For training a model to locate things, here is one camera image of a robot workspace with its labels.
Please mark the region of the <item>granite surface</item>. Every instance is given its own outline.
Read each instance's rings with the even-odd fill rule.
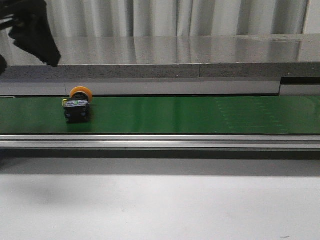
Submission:
[[[57,68],[0,38],[0,79],[320,77],[320,34],[60,37]]]

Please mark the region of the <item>green conveyor belt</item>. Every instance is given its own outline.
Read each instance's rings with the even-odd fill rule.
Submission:
[[[61,97],[0,98],[0,134],[320,134],[319,96],[95,97],[67,124]]]

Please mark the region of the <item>metal frame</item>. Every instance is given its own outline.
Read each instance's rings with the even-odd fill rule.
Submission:
[[[320,135],[8,134],[0,135],[0,148],[320,150]]]

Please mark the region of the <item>conveyor belt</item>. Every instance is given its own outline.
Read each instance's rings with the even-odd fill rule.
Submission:
[[[0,98],[0,147],[312,148],[318,96],[96,97],[67,124],[60,97]]]

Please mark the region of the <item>white table surface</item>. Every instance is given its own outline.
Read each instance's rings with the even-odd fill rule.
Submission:
[[[320,161],[12,157],[0,240],[318,240]]]

